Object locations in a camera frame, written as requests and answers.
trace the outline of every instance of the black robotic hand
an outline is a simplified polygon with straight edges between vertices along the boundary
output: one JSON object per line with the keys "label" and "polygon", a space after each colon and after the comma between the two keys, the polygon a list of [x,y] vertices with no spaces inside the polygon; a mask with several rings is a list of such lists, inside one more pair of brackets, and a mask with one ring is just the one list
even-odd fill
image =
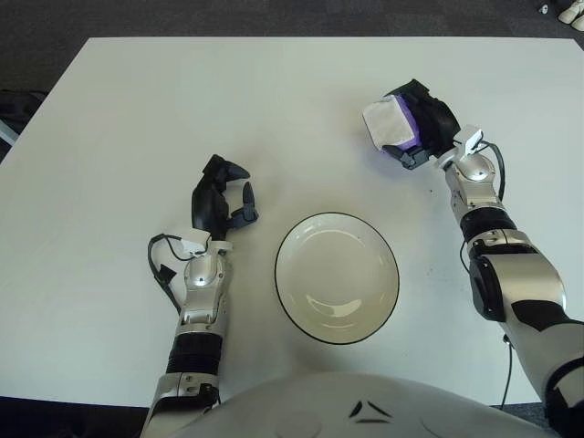
{"label": "black robotic hand", "polygon": [[230,181],[249,178],[244,168],[213,155],[203,169],[203,178],[193,191],[193,228],[207,231],[213,240],[225,240],[230,228],[243,228],[257,220],[254,192],[249,182],[244,185],[244,206],[232,212],[223,192]]}

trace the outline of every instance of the black joint segment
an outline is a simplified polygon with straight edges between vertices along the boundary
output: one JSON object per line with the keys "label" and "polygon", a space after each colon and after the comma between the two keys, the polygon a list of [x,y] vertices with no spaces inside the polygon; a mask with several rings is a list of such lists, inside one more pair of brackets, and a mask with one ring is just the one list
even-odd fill
{"label": "black joint segment", "polygon": [[161,270],[158,272],[157,280],[162,285],[168,286],[171,284],[172,279],[176,276],[176,272],[167,267],[166,265],[161,265]]}
{"label": "black joint segment", "polygon": [[553,390],[555,390],[556,385],[558,385],[559,381],[561,381],[564,377],[570,374],[573,370],[577,370],[578,368],[584,368],[584,356],[574,360],[570,360],[564,363],[557,370],[555,370],[547,380],[546,394],[549,394]]}
{"label": "black joint segment", "polygon": [[549,425],[562,438],[584,436],[584,401],[569,408],[558,389],[546,394],[546,416]]}
{"label": "black joint segment", "polygon": [[494,207],[477,208],[465,214],[460,221],[460,228],[463,231],[465,242],[470,242],[486,231],[517,229],[505,210]]}
{"label": "black joint segment", "polygon": [[199,393],[188,397],[164,397],[154,405],[152,408],[152,415],[154,416],[160,412],[180,410],[197,410],[210,408],[219,400],[219,390],[209,383],[202,383],[199,387]]}
{"label": "black joint segment", "polygon": [[167,373],[201,372],[217,375],[223,338],[214,333],[184,333],[174,339]]}
{"label": "black joint segment", "polygon": [[582,321],[568,318],[564,309],[553,301],[524,299],[511,305],[517,319],[537,331],[543,331],[558,324],[582,324]]}
{"label": "black joint segment", "polygon": [[469,250],[470,258],[477,258],[489,254],[535,254],[536,248],[524,244],[502,244],[487,246],[482,240],[474,241],[473,247]]}
{"label": "black joint segment", "polygon": [[489,321],[504,322],[503,294],[489,259],[483,256],[471,258],[469,271],[476,311]]}
{"label": "black joint segment", "polygon": [[414,146],[406,151],[396,146],[383,146],[382,149],[396,160],[399,160],[401,165],[409,171],[421,166],[430,159],[430,153],[421,146]]}

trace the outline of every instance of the plate rim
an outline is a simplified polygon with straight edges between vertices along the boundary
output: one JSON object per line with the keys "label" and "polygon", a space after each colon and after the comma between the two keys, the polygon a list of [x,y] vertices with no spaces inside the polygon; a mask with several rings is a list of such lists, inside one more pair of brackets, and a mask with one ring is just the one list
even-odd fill
{"label": "plate rim", "polygon": [[[303,222],[305,222],[306,220],[315,217],[315,216],[321,216],[323,214],[338,214],[341,216],[348,216],[348,217],[352,217],[353,219],[357,219],[358,221],[363,222],[365,225],[367,225],[369,228],[371,228],[379,237],[380,239],[383,241],[383,243],[388,247],[388,249],[390,250],[390,254],[391,257],[393,258],[393,264],[395,265],[395,272],[397,274],[397,279],[398,279],[398,287],[397,287],[397,292],[395,294],[395,302],[393,303],[393,306],[391,306],[390,312],[388,313],[387,317],[383,320],[383,322],[376,328],[374,329],[370,334],[368,334],[367,336],[364,336],[363,338],[357,339],[357,340],[352,340],[350,342],[332,342],[330,340],[325,340],[325,339],[321,339],[317,336],[314,336],[310,333],[308,333],[306,330],[304,330],[303,328],[301,328],[296,321],[290,316],[290,314],[288,313],[286,306],[284,306],[284,302],[282,301],[282,297],[280,295],[280,289],[277,286],[277,261],[278,258],[280,257],[280,251],[282,250],[282,245],[284,244],[284,242],[286,241],[286,239],[288,238],[288,236],[290,235],[290,233],[292,233],[297,226],[299,226],[300,224],[302,224]],[[301,219],[300,221],[296,222],[286,233],[286,235],[284,236],[284,238],[282,239],[282,241],[280,242],[280,245],[277,249],[277,253],[276,253],[276,261],[274,262],[274,283],[276,285],[276,295],[277,295],[277,299],[280,302],[280,307],[284,310],[284,313],[286,313],[287,318],[292,321],[292,324],[294,324],[300,331],[302,331],[302,333],[304,333],[305,335],[309,336],[310,338],[317,340],[319,342],[323,342],[325,344],[329,344],[329,345],[351,345],[351,344],[356,344],[357,342],[362,342],[363,340],[373,336],[375,333],[377,333],[384,325],[385,323],[390,319],[390,316],[393,314],[393,310],[395,310],[395,307],[398,304],[398,299],[400,297],[400,268],[398,267],[398,262],[395,259],[395,254],[393,253],[393,251],[391,250],[391,246],[390,244],[387,243],[387,240],[385,240],[385,238],[381,235],[381,233],[379,231],[377,231],[377,228],[375,228],[373,225],[371,225],[369,222],[364,221],[363,219],[361,219],[360,217],[354,215],[354,214],[348,214],[348,213],[341,213],[341,212],[321,212],[321,213],[316,213],[316,214],[311,214],[310,216],[305,217],[304,219]]]}

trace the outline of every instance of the purple cloth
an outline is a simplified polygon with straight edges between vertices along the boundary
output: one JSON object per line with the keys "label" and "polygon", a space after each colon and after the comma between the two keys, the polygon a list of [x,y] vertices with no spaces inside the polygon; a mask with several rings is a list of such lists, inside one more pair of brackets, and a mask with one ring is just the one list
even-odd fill
{"label": "purple cloth", "polygon": [[411,139],[410,141],[406,141],[405,143],[402,143],[402,144],[394,144],[393,146],[397,146],[402,151],[406,151],[406,150],[410,149],[411,146],[416,146],[416,145],[421,143],[420,142],[420,130],[418,129],[418,124],[416,123],[415,118],[413,117],[412,113],[410,112],[408,105],[405,103],[405,100],[403,100],[403,97],[400,95],[395,95],[395,99],[398,101],[398,105],[400,105],[401,112],[403,113],[403,116],[408,121],[408,124],[410,125],[410,128],[412,129],[413,139]]}

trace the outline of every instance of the dark carpet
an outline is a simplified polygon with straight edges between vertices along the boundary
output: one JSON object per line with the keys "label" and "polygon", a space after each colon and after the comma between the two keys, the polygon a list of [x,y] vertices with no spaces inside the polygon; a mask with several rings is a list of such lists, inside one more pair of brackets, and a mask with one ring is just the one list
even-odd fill
{"label": "dark carpet", "polygon": [[[547,15],[537,11],[544,3],[549,5]],[[89,37],[545,37],[575,39],[584,47],[584,33],[556,19],[570,3],[0,0],[0,89],[50,90]],[[508,405],[505,410],[546,425],[541,403]],[[140,408],[6,398],[0,398],[0,412],[0,434],[5,437],[132,437],[146,415]]]}

